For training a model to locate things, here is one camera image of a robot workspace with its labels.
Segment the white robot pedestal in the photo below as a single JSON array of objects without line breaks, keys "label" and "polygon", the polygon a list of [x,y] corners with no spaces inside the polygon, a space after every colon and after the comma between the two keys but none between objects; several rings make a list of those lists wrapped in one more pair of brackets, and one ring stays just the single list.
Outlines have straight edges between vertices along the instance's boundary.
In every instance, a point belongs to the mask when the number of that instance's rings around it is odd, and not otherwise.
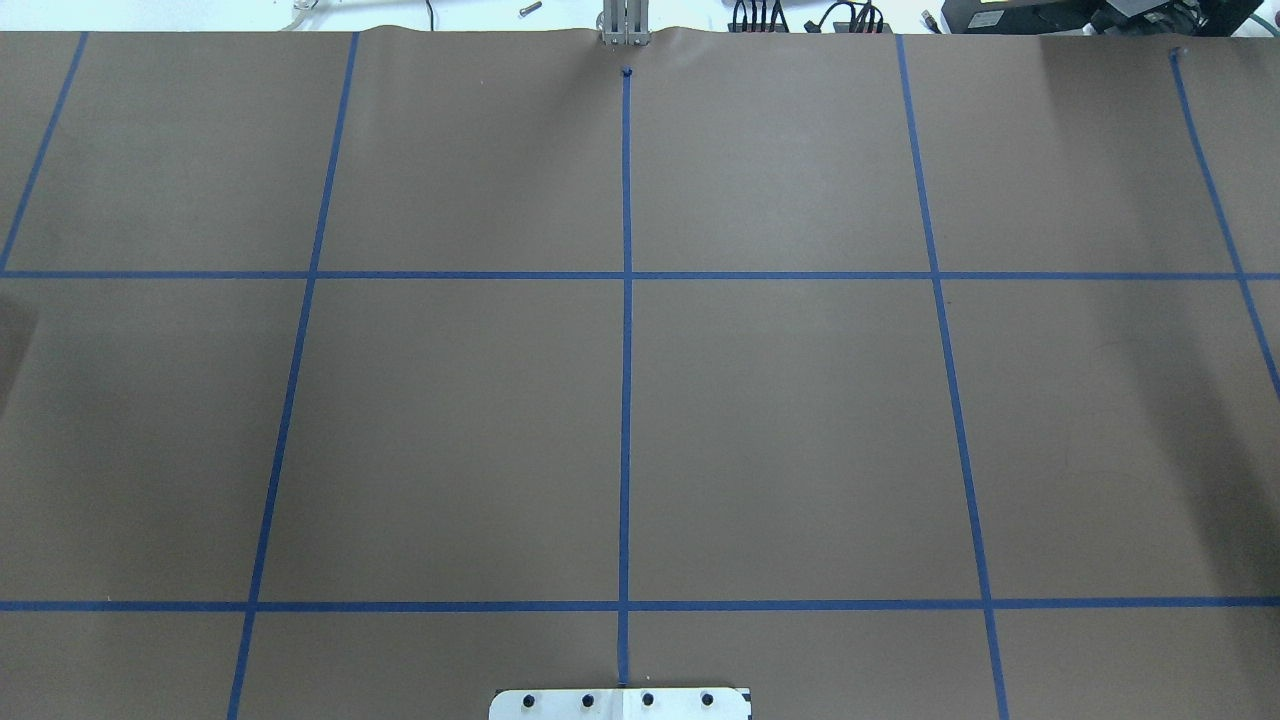
[{"label": "white robot pedestal", "polygon": [[748,689],[732,687],[550,688],[498,692],[489,719],[751,719]]}]

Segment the black monitor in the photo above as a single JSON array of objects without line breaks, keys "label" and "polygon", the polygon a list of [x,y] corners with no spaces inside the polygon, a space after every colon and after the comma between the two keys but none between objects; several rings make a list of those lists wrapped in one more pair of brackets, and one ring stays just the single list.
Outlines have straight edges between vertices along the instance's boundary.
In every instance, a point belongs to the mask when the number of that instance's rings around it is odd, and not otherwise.
[{"label": "black monitor", "polygon": [[1053,35],[1082,29],[1101,1],[942,1],[952,35]]}]

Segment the aluminium frame post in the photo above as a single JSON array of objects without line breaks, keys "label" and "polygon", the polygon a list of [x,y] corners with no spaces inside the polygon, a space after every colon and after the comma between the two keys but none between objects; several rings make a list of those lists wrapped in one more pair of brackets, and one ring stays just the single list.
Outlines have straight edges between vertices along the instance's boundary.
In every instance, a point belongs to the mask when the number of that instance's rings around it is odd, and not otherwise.
[{"label": "aluminium frame post", "polygon": [[652,41],[648,0],[604,0],[598,17],[605,46],[646,46]]}]

